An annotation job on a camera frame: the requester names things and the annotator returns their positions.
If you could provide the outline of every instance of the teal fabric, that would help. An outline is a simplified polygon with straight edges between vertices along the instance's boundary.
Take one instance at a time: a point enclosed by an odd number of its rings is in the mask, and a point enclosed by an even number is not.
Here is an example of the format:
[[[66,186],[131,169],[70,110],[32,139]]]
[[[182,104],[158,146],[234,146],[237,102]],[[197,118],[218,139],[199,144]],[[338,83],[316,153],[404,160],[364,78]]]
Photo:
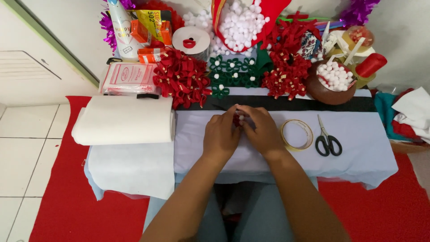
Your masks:
[[[316,177],[310,177],[309,179],[318,189]],[[166,200],[163,199],[150,198],[143,231],[146,230],[165,202]],[[227,242],[227,233],[213,191],[200,222],[197,237],[202,242]],[[235,229],[233,241],[294,241],[276,184],[254,182],[245,211],[242,213],[239,224]]]
[[[393,140],[405,140],[412,141],[411,139],[405,138],[400,134],[396,134],[393,131],[393,126],[391,122],[394,118],[394,113],[396,112],[391,106],[393,105],[394,99],[396,95],[389,93],[376,93],[375,95],[375,107],[379,113],[379,117],[382,120],[382,123],[385,127],[385,132],[387,133],[387,137]]]

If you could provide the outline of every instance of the black felt strip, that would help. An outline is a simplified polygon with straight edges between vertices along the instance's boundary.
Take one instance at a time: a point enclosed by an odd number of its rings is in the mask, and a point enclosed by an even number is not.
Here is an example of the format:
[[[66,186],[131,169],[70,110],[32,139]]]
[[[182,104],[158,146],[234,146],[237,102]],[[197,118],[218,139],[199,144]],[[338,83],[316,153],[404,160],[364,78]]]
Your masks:
[[[340,105],[328,105],[316,100],[294,98],[288,101],[287,96],[274,99],[271,96],[236,96],[228,95],[218,99],[210,95],[203,108],[199,103],[192,103],[190,108],[185,109],[182,105],[178,110],[227,110],[236,103],[251,107],[263,107],[268,111],[334,111],[334,112],[376,112],[371,97],[355,96],[351,100]]]

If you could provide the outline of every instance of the bowl of pom poms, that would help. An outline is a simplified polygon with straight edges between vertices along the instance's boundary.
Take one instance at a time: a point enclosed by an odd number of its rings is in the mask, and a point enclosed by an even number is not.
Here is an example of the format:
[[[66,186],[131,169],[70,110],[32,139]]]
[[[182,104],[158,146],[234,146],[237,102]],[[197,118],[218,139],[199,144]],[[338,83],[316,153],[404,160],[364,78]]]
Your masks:
[[[307,70],[303,81],[307,93],[325,104],[339,105],[349,101],[356,86],[353,73],[342,63],[328,60],[317,61]]]

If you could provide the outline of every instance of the purple tinsel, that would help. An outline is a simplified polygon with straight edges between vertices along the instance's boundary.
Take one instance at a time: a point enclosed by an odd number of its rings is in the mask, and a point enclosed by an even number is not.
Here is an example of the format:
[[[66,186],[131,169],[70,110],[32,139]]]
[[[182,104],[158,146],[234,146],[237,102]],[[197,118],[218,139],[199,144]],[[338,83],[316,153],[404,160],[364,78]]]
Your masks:
[[[136,5],[134,5],[131,2],[131,0],[119,0],[119,1],[124,6],[125,10],[134,9],[136,7]],[[112,20],[104,12],[101,12],[101,14],[103,15],[103,17],[99,23],[101,24],[101,28],[107,31],[106,38],[104,38],[103,41],[109,44],[109,46],[112,48],[112,52],[115,52],[115,50],[117,49],[117,40],[115,39],[114,26],[112,25]]]
[[[344,27],[366,24],[369,21],[367,15],[372,12],[373,7],[379,2],[380,0],[351,0],[350,7],[341,13],[341,21],[344,23]]]

